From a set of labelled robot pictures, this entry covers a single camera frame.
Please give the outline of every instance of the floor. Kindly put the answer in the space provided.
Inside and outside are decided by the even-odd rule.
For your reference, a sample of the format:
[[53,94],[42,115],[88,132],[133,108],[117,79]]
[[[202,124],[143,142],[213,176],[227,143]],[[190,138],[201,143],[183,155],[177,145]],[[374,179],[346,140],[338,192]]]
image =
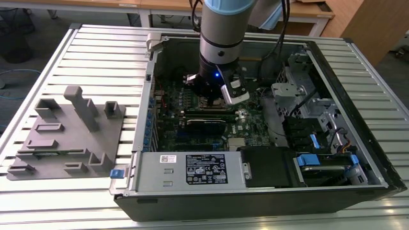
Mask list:
[[[8,69],[36,69],[41,71],[70,23],[129,26],[126,15],[119,13],[57,11],[57,16],[58,18],[52,20],[45,10],[32,10],[30,18],[36,31],[26,35],[26,41],[33,49],[34,56],[21,64],[9,64],[0,58],[0,72]],[[135,15],[131,15],[130,22],[134,26],[139,25]],[[189,23],[187,17],[166,18],[166,23],[159,23],[158,16],[153,17],[153,25],[158,27],[189,28]],[[377,71],[403,104],[409,106],[409,62],[395,59],[393,54],[387,54],[377,66]],[[37,74],[34,72],[12,72],[0,75],[0,77],[6,83],[6,87],[0,90],[0,96],[17,98],[26,95],[37,79]],[[22,99],[0,98],[0,133],[4,131],[21,102]]]

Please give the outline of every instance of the blue plastic latch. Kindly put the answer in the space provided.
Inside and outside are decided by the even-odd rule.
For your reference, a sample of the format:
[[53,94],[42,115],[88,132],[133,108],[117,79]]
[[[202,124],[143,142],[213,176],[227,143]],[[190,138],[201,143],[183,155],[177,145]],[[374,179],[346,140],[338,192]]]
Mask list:
[[109,173],[110,179],[122,179],[125,177],[125,170],[111,169]]
[[317,141],[317,137],[314,136],[314,134],[310,134],[309,137],[310,137],[311,140],[313,140],[314,148],[315,148],[315,149],[321,148],[321,147],[319,147],[319,144],[318,144],[318,141]]
[[350,155],[350,159],[351,159],[351,163],[353,164],[358,164],[359,163],[357,155]]
[[319,165],[319,160],[315,154],[301,154],[297,157],[298,166]]

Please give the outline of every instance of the slotted aluminum table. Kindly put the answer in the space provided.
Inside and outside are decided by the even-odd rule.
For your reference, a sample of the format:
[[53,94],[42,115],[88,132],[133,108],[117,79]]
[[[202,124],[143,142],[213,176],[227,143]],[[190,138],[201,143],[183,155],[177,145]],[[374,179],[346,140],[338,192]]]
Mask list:
[[[363,202],[333,213],[203,221],[133,222],[113,202],[109,178],[8,181],[8,166],[32,127],[40,98],[62,97],[66,85],[80,85],[94,104],[126,105],[115,164],[129,164],[143,85],[146,35],[191,35],[187,30],[82,25],[69,29],[42,74],[0,139],[0,229],[389,229],[409,226],[409,191]],[[277,38],[270,34],[246,37]],[[287,36],[291,40],[305,37]],[[317,43],[383,151],[409,185],[409,112],[354,44],[338,38]],[[125,187],[125,180],[115,183]]]

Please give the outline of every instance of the warning symbols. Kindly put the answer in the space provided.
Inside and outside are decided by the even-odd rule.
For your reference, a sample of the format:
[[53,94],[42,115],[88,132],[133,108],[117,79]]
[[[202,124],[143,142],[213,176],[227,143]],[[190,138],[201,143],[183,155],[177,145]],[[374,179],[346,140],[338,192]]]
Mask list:
[[186,155],[187,184],[226,184],[226,165],[223,154]]
[[186,172],[187,174],[194,174],[194,167],[187,167]]

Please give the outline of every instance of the desk leg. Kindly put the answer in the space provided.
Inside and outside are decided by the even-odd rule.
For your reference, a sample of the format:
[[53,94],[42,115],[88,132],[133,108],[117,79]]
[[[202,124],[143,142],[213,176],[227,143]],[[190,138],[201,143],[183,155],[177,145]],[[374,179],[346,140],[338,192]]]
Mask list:
[[326,23],[327,23],[329,19],[327,18],[319,18],[317,23],[314,24],[311,31],[309,32],[310,37],[319,37],[321,33],[325,29]]
[[46,10],[46,12],[49,14],[50,19],[57,19],[58,18],[56,10]]
[[141,16],[141,26],[150,28],[151,27],[151,15],[149,10],[139,9]]
[[159,23],[166,23],[166,17],[165,15],[159,15]]

